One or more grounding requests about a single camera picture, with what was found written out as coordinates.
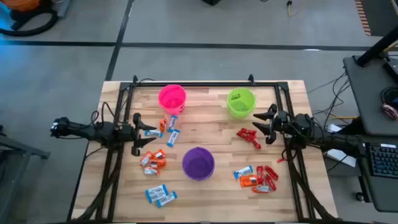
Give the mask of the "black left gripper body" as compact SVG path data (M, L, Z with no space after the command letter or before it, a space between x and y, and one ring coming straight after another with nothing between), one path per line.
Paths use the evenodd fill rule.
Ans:
M133 146L131 148L131 154L133 156L140 156L141 154L141 146L140 146L140 122L141 115L139 113L133 114L132 124L123 124L121 128L121 138L123 141L131 141L133 142Z

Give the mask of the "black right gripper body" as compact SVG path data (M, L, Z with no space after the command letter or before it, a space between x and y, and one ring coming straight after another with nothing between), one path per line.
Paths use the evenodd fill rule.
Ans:
M278 110L276 104L271 104L268 111L269 135L266 137L267 144L273 144L276 140L276 132L285 133L289 130L290 115L284 110Z

